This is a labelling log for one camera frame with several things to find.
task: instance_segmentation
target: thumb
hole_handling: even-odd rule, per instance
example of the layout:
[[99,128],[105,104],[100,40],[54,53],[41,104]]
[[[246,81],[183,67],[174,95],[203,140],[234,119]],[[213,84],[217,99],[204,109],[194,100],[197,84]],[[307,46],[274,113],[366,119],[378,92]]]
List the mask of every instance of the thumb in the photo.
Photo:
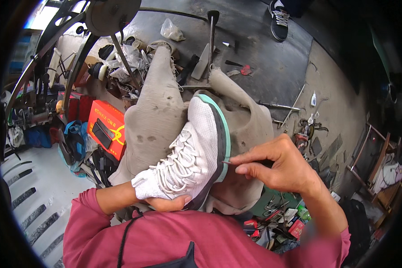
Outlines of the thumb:
[[263,164],[256,162],[239,165],[235,169],[235,173],[252,176],[266,185],[271,184],[271,180],[278,175],[276,170],[267,168]]
[[178,211],[182,210],[186,203],[192,200],[191,196],[177,196],[173,200],[163,198],[147,198],[146,201],[157,211]]

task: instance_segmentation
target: green bottle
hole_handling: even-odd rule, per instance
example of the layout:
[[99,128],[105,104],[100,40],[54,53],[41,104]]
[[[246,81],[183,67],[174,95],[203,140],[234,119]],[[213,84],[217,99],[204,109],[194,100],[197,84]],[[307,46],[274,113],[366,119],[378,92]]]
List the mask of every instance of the green bottle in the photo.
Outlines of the green bottle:
[[303,220],[311,220],[310,212],[305,207],[299,205],[298,206],[298,215]]

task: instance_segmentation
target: black sneaker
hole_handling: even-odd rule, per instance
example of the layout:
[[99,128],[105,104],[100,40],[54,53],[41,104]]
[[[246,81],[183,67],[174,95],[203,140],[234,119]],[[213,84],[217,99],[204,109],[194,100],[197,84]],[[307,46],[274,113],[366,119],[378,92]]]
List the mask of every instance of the black sneaker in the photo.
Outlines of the black sneaker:
[[283,6],[274,8],[275,2],[276,1],[271,1],[270,6],[268,7],[273,18],[273,21],[271,22],[271,32],[277,40],[282,42],[287,38],[290,15]]

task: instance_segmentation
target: white sneaker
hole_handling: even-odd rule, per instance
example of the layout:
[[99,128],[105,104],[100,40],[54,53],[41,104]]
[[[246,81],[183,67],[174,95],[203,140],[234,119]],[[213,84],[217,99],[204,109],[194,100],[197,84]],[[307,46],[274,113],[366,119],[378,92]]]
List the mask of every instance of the white sneaker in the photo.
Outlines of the white sneaker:
[[225,117],[207,95],[191,99],[188,122],[170,145],[172,153],[131,180],[138,199],[173,199],[192,196],[184,209],[198,210],[215,182],[224,179],[229,160],[230,136]]

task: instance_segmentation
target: person's right hand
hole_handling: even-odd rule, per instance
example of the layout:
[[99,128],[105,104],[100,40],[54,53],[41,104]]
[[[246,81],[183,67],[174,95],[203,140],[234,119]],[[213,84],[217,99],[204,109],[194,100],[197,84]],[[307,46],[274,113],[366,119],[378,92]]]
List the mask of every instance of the person's right hand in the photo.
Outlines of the person's right hand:
[[[271,169],[253,162],[264,159],[275,162]],[[257,178],[270,189],[313,196],[322,188],[323,182],[316,171],[305,161],[286,134],[255,146],[229,161],[239,165],[235,173],[245,174],[247,179]]]

